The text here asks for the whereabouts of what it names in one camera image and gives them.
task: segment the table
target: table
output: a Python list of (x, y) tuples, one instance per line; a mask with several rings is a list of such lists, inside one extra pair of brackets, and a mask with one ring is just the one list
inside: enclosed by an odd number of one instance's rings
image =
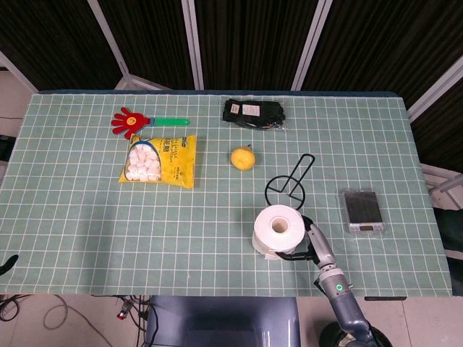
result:
[[(280, 101), (287, 116), (285, 132), (259, 132), (222, 123), (226, 95), (92, 93), (32, 96), (0, 191), (0, 260), (20, 256), (0, 277), (0, 292), (320, 295), (314, 264), (267, 261), (251, 244), (266, 182), (312, 153), (301, 213), (331, 242), (354, 293), (451, 294), (401, 98), (250, 96)], [(117, 183), (127, 141), (109, 124), (122, 106), (191, 120), (186, 128), (145, 128), (141, 135), (197, 135), (193, 190)], [(238, 171), (229, 153), (249, 144), (256, 166)], [(339, 193), (346, 188), (377, 192), (383, 238), (345, 231)]]

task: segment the yellow lemon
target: yellow lemon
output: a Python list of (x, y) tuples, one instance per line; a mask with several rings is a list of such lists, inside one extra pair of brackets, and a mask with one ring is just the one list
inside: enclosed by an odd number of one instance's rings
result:
[(249, 170), (254, 166), (255, 156), (249, 147), (240, 147), (231, 152), (231, 163), (239, 170)]

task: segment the black wire stand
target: black wire stand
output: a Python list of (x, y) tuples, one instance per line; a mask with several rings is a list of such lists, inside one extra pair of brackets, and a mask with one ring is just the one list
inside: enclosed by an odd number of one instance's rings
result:
[[(305, 157), (309, 157), (310, 158), (310, 162), (309, 162), (309, 165), (307, 166), (307, 168), (305, 169), (304, 173), (301, 175), (301, 177), (299, 179), (296, 179), (294, 177), (294, 174), (296, 173), (296, 170), (299, 168), (299, 166), (301, 165), (301, 162), (303, 161), (303, 159)], [(280, 175), (280, 176), (275, 176), (273, 177), (270, 181), (268, 181), (267, 185), (266, 185), (266, 190), (264, 191), (265, 193), (265, 196), (266, 196), (266, 201), (268, 203), (268, 205), (272, 206), (272, 204), (270, 203), (270, 200), (268, 199), (268, 190), (272, 190), (274, 192), (277, 192), (277, 193), (283, 193), (284, 190), (286, 189), (286, 186), (288, 185), (289, 181), (294, 181), (296, 182), (296, 185), (293, 187), (293, 189), (291, 189), (291, 192), (288, 194), (288, 196), (291, 198), (291, 199), (295, 199), (297, 201), (300, 202), (298, 208), (296, 208), (296, 210), (299, 210), (303, 205), (304, 205), (304, 201), (305, 201), (305, 190), (304, 190), (304, 187), (302, 186), (301, 184), (301, 181), (302, 179), (304, 178), (305, 174), (310, 170), (310, 168), (312, 167), (313, 163), (315, 162), (315, 157), (309, 153), (305, 153), (301, 156), (301, 158), (299, 159), (299, 161), (297, 161), (297, 164), (296, 166), (292, 169), (292, 172), (289, 176), (287, 175)], [(277, 179), (283, 179), (283, 178), (288, 178), (285, 182), (285, 184), (283, 185), (283, 188), (281, 189), (277, 189), (277, 188), (273, 188), (273, 187), (270, 187), (271, 183)], [(302, 197), (297, 197), (297, 196), (294, 196), (293, 193), (295, 191), (295, 189), (299, 187), (302, 191)]]

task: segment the toilet paper roll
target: toilet paper roll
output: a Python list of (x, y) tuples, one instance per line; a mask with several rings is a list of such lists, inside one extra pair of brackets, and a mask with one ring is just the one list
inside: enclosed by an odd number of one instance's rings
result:
[(272, 205), (256, 218), (252, 245), (267, 260), (280, 260), (275, 252), (294, 252), (304, 235), (304, 221), (299, 212), (285, 205)]

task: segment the yellow snack bag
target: yellow snack bag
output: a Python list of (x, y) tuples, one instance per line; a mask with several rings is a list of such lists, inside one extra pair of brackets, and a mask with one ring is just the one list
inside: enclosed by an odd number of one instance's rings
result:
[(132, 135), (119, 183), (167, 183), (191, 189), (195, 180), (196, 136), (142, 140)]

